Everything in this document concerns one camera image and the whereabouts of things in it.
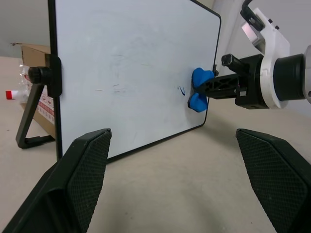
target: whiteboard stand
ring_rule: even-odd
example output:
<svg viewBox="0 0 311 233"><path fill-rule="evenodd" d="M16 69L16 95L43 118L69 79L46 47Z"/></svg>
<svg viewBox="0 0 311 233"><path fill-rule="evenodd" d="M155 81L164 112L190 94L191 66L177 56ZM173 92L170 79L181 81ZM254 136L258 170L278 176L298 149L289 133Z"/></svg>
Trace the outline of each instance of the whiteboard stand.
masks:
<svg viewBox="0 0 311 233"><path fill-rule="evenodd" d="M207 110L194 112L188 99L196 68L216 72L217 13L196 0L48 0L48 7L58 159L98 129L112 130L111 158L205 124ZM26 138L43 84L31 90L20 147L52 141Z"/></svg>

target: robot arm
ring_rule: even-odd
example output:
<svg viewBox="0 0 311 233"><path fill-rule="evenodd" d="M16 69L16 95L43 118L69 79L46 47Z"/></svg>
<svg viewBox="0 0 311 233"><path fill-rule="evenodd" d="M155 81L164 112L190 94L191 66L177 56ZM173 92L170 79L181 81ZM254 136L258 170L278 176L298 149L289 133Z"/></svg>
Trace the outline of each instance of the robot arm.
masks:
<svg viewBox="0 0 311 233"><path fill-rule="evenodd" d="M305 54L290 56L290 44L258 8L245 0L241 15L243 31L261 54L238 59L222 57L222 65L235 74L209 79L195 92L214 99L235 98L247 109L284 108L289 100L311 103L311 46Z"/></svg>

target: red cap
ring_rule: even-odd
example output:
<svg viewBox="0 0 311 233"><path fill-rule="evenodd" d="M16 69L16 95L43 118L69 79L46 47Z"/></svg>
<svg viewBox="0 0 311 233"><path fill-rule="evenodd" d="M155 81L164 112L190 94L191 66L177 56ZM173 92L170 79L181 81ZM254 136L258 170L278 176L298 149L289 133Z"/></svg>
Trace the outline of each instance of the red cap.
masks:
<svg viewBox="0 0 311 233"><path fill-rule="evenodd" d="M12 92L11 91L5 91L6 99L11 100L12 99Z"/></svg>

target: whiteboard frame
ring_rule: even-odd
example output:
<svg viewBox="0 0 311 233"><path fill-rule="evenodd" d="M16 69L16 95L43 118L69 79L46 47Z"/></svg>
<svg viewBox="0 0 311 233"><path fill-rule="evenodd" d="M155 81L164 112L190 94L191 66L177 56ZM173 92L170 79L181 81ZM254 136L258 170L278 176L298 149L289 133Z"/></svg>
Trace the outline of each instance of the whiteboard frame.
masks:
<svg viewBox="0 0 311 233"><path fill-rule="evenodd" d="M197 0L189 0L192 1L193 3L199 5L200 7L204 8L205 10L209 11L210 13L214 14L215 16L217 16L219 18L219 31L218 31L218 37L217 37L217 44L216 44L216 51L215 51L215 57L214 57L214 65L216 62L216 55L217 55L217 49L218 49L218 44L219 44L219 36L220 36L220 29L221 29L221 24L222 24L222 19L221 16L214 12L213 10L209 9L207 6L203 5L202 3L198 2ZM56 30L56 9L55 9L55 0L48 0L48 11L49 11L49 28L50 28L50 48L51 48L51 54L57 56L58 55L58 50L57 50L57 30ZM62 149L62 129L61 129L61 113L60 113L60 100L59 97L54 98L53 100L54 102L54 122L55 122L55 142L56 142L56 155L57 158L61 158L63 156L63 149ZM207 118L207 112L208 112L208 108L206 110L206 114L205 114L205 119L202 125L198 125L194 128L173 134L171 136L162 138L158 141L152 142L150 144L144 145L142 147L130 150L128 152L116 155L112 158L109 158L109 160L116 160L119 159L121 157L127 156L129 154L132 154L134 152L136 152L137 150L142 150L144 148L147 147L151 147L155 144L158 144L160 142L169 140L173 137L179 136L183 133L189 132L191 130L200 128L202 126L204 126L205 122L206 122L206 118Z"/></svg>

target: whiteboard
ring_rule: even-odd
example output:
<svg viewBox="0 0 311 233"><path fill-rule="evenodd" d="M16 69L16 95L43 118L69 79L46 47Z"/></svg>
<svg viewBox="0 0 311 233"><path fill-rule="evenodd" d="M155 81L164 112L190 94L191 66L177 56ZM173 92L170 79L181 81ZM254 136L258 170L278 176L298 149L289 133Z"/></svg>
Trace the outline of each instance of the whiteboard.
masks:
<svg viewBox="0 0 311 233"><path fill-rule="evenodd" d="M109 157L201 126L191 74L212 69L220 17L191 0L55 0L63 153L111 128Z"/></svg>

